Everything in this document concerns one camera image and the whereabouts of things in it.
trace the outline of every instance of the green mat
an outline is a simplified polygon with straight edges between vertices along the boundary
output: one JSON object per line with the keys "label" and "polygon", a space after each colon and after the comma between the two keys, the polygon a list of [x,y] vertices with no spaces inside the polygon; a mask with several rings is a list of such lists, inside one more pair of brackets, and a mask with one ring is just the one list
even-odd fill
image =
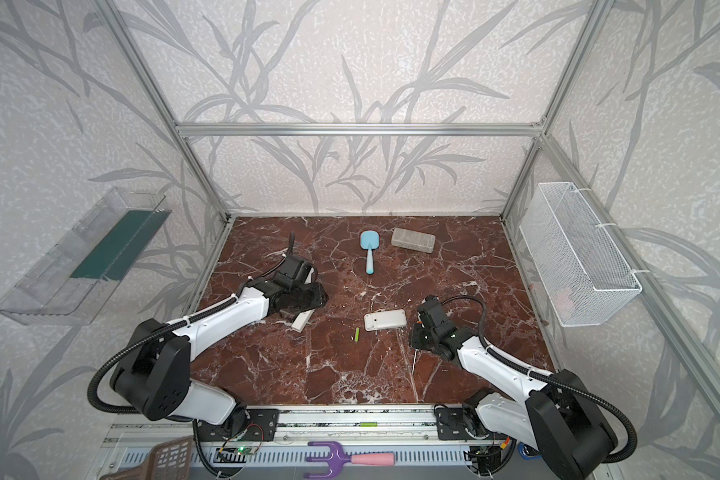
{"label": "green mat", "polygon": [[170,210],[128,210],[80,262],[70,278],[106,276],[108,280],[122,280],[169,214]]}

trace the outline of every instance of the wall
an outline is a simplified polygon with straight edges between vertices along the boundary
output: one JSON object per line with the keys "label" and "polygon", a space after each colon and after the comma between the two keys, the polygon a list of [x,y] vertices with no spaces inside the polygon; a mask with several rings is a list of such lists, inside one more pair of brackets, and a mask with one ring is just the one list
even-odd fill
{"label": "wall", "polygon": [[[553,125],[680,312],[720,364],[720,2],[617,3]],[[622,408],[640,446],[625,478],[720,478],[720,424],[640,300],[598,327],[562,329],[510,234],[563,365]]]}
{"label": "wall", "polygon": [[[529,123],[590,0],[116,4],[182,122]],[[193,143],[235,212],[495,214],[530,141]]]}
{"label": "wall", "polygon": [[87,404],[92,371],[181,312],[221,227],[92,11],[0,1],[0,296],[113,186],[173,213],[91,325],[0,315],[0,480],[84,476],[113,417]]}

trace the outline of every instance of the transparent plastic bin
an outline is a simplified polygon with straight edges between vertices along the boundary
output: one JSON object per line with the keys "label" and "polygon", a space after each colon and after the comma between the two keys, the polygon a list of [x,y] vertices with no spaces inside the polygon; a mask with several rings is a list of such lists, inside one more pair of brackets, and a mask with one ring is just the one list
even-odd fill
{"label": "transparent plastic bin", "polygon": [[562,326],[601,325],[643,290],[571,182],[538,184],[520,232]]}
{"label": "transparent plastic bin", "polygon": [[[25,325],[90,324],[170,214],[160,207],[164,199],[120,188],[107,192],[0,299],[0,313]],[[115,227],[119,234],[107,237]],[[92,259],[105,237],[109,249]]]}

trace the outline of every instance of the pink handle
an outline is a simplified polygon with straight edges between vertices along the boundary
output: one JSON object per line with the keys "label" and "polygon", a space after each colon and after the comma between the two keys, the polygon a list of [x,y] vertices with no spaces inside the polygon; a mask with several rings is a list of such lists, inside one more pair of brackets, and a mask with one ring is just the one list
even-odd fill
{"label": "pink handle", "polygon": [[379,467],[391,467],[394,465],[393,453],[364,453],[353,455],[352,463],[355,465],[374,465]]}

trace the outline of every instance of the red marble tabletop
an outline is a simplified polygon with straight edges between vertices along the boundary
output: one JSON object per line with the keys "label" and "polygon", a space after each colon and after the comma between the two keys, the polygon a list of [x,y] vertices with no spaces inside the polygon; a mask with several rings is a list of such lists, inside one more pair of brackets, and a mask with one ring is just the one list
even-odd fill
{"label": "red marble tabletop", "polygon": [[[436,236],[424,254],[391,245],[396,226]],[[365,273],[359,236],[376,230],[375,273]],[[237,292],[248,275],[274,266],[296,232],[295,253],[318,269],[329,295],[299,333],[277,314],[219,341],[192,363],[192,377],[249,405],[461,402],[489,384],[408,346],[416,307],[427,295],[459,293],[488,306],[486,338],[521,360],[552,370],[507,238],[496,216],[239,217],[200,305]],[[408,327],[366,332],[363,316],[405,309]],[[477,328],[480,306],[451,302],[458,326]],[[355,342],[355,327],[360,327]]]}

